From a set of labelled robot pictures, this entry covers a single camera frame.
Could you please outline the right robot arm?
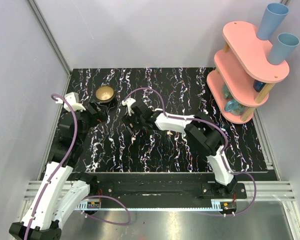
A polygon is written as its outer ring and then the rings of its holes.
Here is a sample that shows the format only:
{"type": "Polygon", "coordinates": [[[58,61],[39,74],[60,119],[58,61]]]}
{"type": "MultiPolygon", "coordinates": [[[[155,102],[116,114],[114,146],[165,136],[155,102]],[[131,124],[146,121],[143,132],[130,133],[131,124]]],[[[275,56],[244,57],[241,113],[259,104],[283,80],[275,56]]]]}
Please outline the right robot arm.
{"type": "Polygon", "coordinates": [[[225,155],[228,140],[208,115],[203,112],[195,115],[164,113],[159,108],[151,110],[144,102],[133,98],[123,100],[121,103],[127,110],[122,121],[130,132],[145,128],[185,134],[188,145],[206,157],[210,163],[218,195],[226,199],[234,194],[237,180],[225,155]]]}

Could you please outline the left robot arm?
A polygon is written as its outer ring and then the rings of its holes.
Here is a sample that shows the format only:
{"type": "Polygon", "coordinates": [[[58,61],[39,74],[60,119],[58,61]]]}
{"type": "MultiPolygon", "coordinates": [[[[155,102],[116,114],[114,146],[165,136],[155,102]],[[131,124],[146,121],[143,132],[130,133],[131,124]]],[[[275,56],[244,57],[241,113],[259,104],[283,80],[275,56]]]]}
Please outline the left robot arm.
{"type": "Polygon", "coordinates": [[[80,172],[74,185],[61,197],[65,182],[83,153],[90,129],[108,119],[107,108],[90,101],[84,110],[65,111],[57,126],[45,175],[29,210],[9,233],[17,240],[58,240],[67,219],[84,197],[98,193],[97,177],[80,172]]]}

